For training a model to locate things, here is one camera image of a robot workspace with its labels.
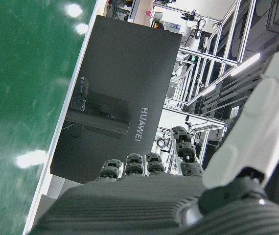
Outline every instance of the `robotic hand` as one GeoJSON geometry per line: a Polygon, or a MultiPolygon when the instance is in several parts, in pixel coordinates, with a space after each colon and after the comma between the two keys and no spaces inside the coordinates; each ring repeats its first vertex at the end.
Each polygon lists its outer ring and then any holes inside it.
{"type": "Polygon", "coordinates": [[[176,162],[180,165],[178,174],[184,176],[202,176],[204,170],[196,156],[191,135],[185,128],[177,126],[171,129],[172,142],[175,145],[174,153],[176,162]]]}

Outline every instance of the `green table surface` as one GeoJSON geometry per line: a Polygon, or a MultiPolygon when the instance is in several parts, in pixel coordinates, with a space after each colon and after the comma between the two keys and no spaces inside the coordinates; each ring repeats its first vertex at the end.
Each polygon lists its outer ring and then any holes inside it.
{"type": "Polygon", "coordinates": [[[23,232],[95,2],[0,1],[0,235],[23,232]]]}

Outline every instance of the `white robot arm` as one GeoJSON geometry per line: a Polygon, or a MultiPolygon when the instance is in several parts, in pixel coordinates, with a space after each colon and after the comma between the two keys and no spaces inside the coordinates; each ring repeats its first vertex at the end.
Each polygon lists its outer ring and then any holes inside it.
{"type": "Polygon", "coordinates": [[[279,52],[261,77],[205,170],[207,188],[225,186],[245,170],[257,174],[265,186],[279,161],[279,52]]]}
{"type": "MultiPolygon", "coordinates": [[[[197,51],[198,46],[200,44],[200,36],[202,34],[202,31],[206,25],[206,21],[204,19],[198,18],[197,21],[197,27],[196,32],[194,36],[190,38],[190,34],[188,35],[187,42],[186,42],[186,48],[189,48],[191,50],[197,51]]],[[[180,76],[183,70],[183,60],[185,57],[189,56],[189,54],[182,53],[181,51],[178,52],[176,61],[179,62],[178,67],[175,68],[175,70],[172,73],[172,76],[180,76]]]]}

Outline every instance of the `metal frame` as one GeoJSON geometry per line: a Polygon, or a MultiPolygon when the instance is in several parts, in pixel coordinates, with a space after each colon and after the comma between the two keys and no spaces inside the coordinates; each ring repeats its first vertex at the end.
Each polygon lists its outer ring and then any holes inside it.
{"type": "MultiPolygon", "coordinates": [[[[213,19],[211,17],[198,15],[199,17],[202,17],[205,20],[213,21],[213,22],[216,22],[218,24],[218,28],[209,37],[209,43],[207,44],[207,49],[209,49],[213,38],[216,36],[216,40],[215,40],[215,43],[214,43],[214,46],[213,46],[213,52],[212,52],[212,54],[201,53],[199,51],[186,49],[183,46],[180,46],[180,48],[179,48],[180,52],[188,53],[190,55],[197,56],[198,57],[198,62],[196,64],[195,72],[194,72],[194,74],[192,74],[192,72],[194,70],[195,63],[191,62],[191,61],[188,61],[188,60],[183,60],[183,62],[185,62],[185,63],[192,64],[191,65],[192,69],[186,71],[185,75],[183,76],[182,81],[176,87],[176,91],[175,91],[175,95],[173,96],[173,99],[167,97],[167,99],[165,101],[165,105],[169,101],[172,101],[172,102],[176,103],[175,107],[169,107],[169,109],[173,109],[176,112],[179,112],[177,110],[178,108],[182,109],[185,105],[187,105],[187,106],[191,105],[198,98],[200,98],[201,96],[206,94],[208,89],[212,89],[218,83],[220,83],[225,78],[227,78],[232,73],[232,71],[239,65],[239,63],[242,63],[243,55],[244,55],[244,52],[245,52],[245,46],[246,46],[246,43],[247,43],[247,40],[248,40],[248,34],[249,34],[249,30],[250,30],[251,23],[252,23],[255,4],[256,4],[256,0],[251,0],[250,1],[248,16],[247,16],[247,19],[246,19],[246,22],[245,22],[244,32],[243,32],[243,36],[242,36],[242,39],[241,39],[241,43],[240,43],[240,47],[239,47],[239,51],[238,51],[238,57],[237,57],[236,61],[230,60],[230,59],[228,59],[228,57],[229,57],[230,50],[231,50],[231,44],[232,44],[232,40],[233,40],[233,36],[234,36],[234,32],[235,32],[235,25],[236,25],[236,21],[237,21],[238,14],[239,14],[241,0],[235,0],[234,1],[234,3],[229,8],[229,10],[226,12],[226,14],[225,14],[225,16],[223,17],[222,20],[217,20],[217,19],[213,19]],[[231,26],[230,26],[229,34],[228,34],[228,37],[227,37],[227,40],[226,40],[226,48],[225,48],[223,57],[218,57],[218,56],[216,56],[216,54],[217,54],[218,48],[219,48],[222,29],[223,29],[223,26],[226,24],[226,22],[229,20],[229,18],[232,15],[233,15],[233,17],[232,17],[232,21],[231,21],[231,26]],[[209,65],[209,70],[208,70],[206,79],[204,81],[203,77],[204,77],[204,73],[205,73],[206,63],[207,63],[208,60],[210,60],[210,65],[209,65]],[[214,69],[214,63],[220,63],[221,67],[220,67],[218,78],[215,81],[211,82],[212,71],[214,69]],[[231,66],[231,68],[228,69],[227,71],[225,71],[227,65],[231,66]],[[202,84],[203,82],[204,82],[205,88],[202,91],[200,91],[200,86],[199,85],[202,84]]],[[[169,9],[169,10],[181,12],[181,13],[191,13],[191,12],[183,11],[183,10],[173,8],[173,7],[170,7],[170,6],[161,5],[161,4],[158,4],[158,3],[154,3],[153,5],[158,6],[158,7],[162,7],[162,8],[166,8],[166,9],[169,9]]],[[[198,128],[196,130],[193,130],[193,133],[205,132],[203,144],[202,144],[201,151],[200,151],[200,154],[199,154],[199,160],[200,160],[201,164],[203,164],[203,162],[204,162],[204,156],[205,156],[205,152],[206,152],[209,132],[211,130],[216,130],[216,129],[219,129],[219,128],[220,127],[216,127],[216,126],[207,126],[206,129],[198,128]]],[[[169,159],[170,159],[170,161],[172,161],[172,165],[171,165],[171,169],[168,169],[168,170],[170,172],[172,172],[174,164],[175,164],[175,158],[173,156],[170,156],[169,159]]]]}
{"type": "MultiPolygon", "coordinates": [[[[154,5],[154,6],[161,7],[161,8],[164,8],[164,9],[167,9],[167,10],[180,12],[180,13],[189,13],[189,14],[192,13],[192,12],[184,11],[184,10],[181,10],[181,9],[178,9],[178,8],[175,8],[175,7],[171,7],[171,6],[167,6],[167,5],[162,5],[162,4],[160,4],[160,3],[153,3],[153,5],[154,5]]],[[[212,18],[212,17],[208,17],[208,16],[201,16],[201,17],[204,18],[204,19],[207,20],[207,21],[212,21],[212,22],[216,22],[216,23],[221,23],[221,20],[217,20],[217,19],[212,18]]]]}
{"type": "MultiPolygon", "coordinates": [[[[228,59],[228,56],[229,56],[230,49],[231,49],[231,43],[232,43],[232,39],[233,39],[233,35],[234,35],[235,24],[236,24],[238,12],[239,12],[240,4],[241,4],[241,0],[235,0],[234,3],[232,4],[232,6],[227,11],[227,13],[225,14],[224,18],[222,20],[216,21],[218,23],[218,28],[210,36],[209,43],[208,43],[210,45],[214,36],[217,37],[217,40],[215,41],[214,48],[213,48],[213,54],[201,53],[199,51],[189,50],[189,49],[184,48],[183,46],[180,46],[179,51],[181,51],[183,53],[188,53],[188,54],[191,54],[191,55],[195,55],[195,56],[198,57],[198,62],[197,62],[197,65],[196,65],[196,70],[195,70],[194,76],[193,76],[190,92],[189,92],[189,94],[187,94],[188,102],[185,102],[184,104],[190,105],[193,102],[195,102],[199,97],[201,97],[203,94],[205,94],[207,92],[207,89],[212,89],[213,86],[216,86],[216,84],[218,84],[219,82],[221,82],[225,78],[227,78],[231,74],[231,72],[239,65],[239,63],[241,63],[243,61],[243,55],[244,55],[245,46],[246,46],[246,43],[247,43],[247,40],[248,40],[248,34],[249,34],[249,30],[250,30],[251,23],[252,23],[254,8],[255,8],[255,5],[256,5],[256,0],[251,0],[250,1],[250,6],[249,6],[249,10],[248,10],[248,17],[247,17],[246,22],[245,22],[245,27],[244,27],[242,40],[241,40],[241,43],[240,43],[238,58],[237,58],[237,61],[233,61],[233,60],[228,59]],[[228,19],[231,17],[231,15],[233,15],[233,17],[232,17],[231,27],[230,27],[230,30],[229,30],[228,39],[227,39],[227,42],[226,42],[226,49],[224,51],[224,56],[223,57],[218,57],[218,56],[216,56],[216,54],[217,54],[218,47],[219,47],[222,28],[226,24],[228,19]],[[206,65],[207,60],[210,60],[210,66],[209,66],[209,70],[208,70],[208,73],[207,73],[207,77],[204,81],[203,76],[204,76],[204,70],[205,70],[205,65],[206,65]],[[196,89],[194,89],[201,61],[203,62],[203,64],[201,66],[200,76],[199,76],[198,82],[197,82],[198,86],[197,86],[196,89]],[[213,68],[214,68],[214,63],[221,63],[221,68],[220,68],[218,78],[214,82],[210,83],[211,76],[212,76],[212,71],[213,71],[213,68]],[[225,71],[226,65],[231,66],[232,68],[230,68],[228,71],[225,71]],[[204,85],[205,85],[205,89],[203,89],[200,92],[199,85],[202,84],[203,82],[204,82],[204,85]]],[[[160,6],[160,7],[166,8],[166,9],[179,11],[179,12],[186,12],[186,11],[183,11],[183,10],[180,10],[180,9],[160,5],[160,4],[157,4],[157,3],[155,3],[154,6],[160,6]]],[[[193,63],[193,62],[187,61],[187,60],[184,60],[184,62],[185,63],[193,63]]],[[[183,88],[184,87],[182,86],[182,84],[178,85],[177,86],[177,89],[178,89],[177,92],[180,93],[180,90],[182,90],[183,88]]],[[[173,97],[173,101],[178,103],[177,107],[183,107],[182,102],[181,102],[182,100],[186,100],[186,97],[184,97],[184,99],[178,99],[177,96],[173,97]]]]}
{"type": "Polygon", "coordinates": [[[208,137],[209,137],[209,130],[205,131],[204,140],[202,143],[202,147],[200,149],[200,154],[199,154],[200,165],[203,165],[203,162],[204,162],[205,153],[206,153],[206,149],[207,149],[208,137]]]}

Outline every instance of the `ceiling light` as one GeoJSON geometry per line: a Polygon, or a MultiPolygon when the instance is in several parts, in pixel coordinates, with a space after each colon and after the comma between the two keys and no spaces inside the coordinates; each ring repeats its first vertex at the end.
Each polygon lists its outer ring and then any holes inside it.
{"type": "Polygon", "coordinates": [[[251,64],[253,64],[254,62],[256,62],[258,59],[260,58],[260,53],[252,56],[251,58],[249,58],[248,60],[246,60],[243,64],[241,64],[240,66],[238,66],[236,69],[234,69],[231,72],[231,76],[235,76],[237,75],[239,72],[242,72],[244,69],[246,69],[248,66],[250,66],[251,64]]]}
{"type": "Polygon", "coordinates": [[[214,86],[212,86],[212,87],[206,87],[205,89],[204,89],[204,93],[202,93],[202,96],[204,96],[204,95],[207,95],[209,92],[212,92],[214,89],[216,89],[216,85],[214,85],[214,86]]]}

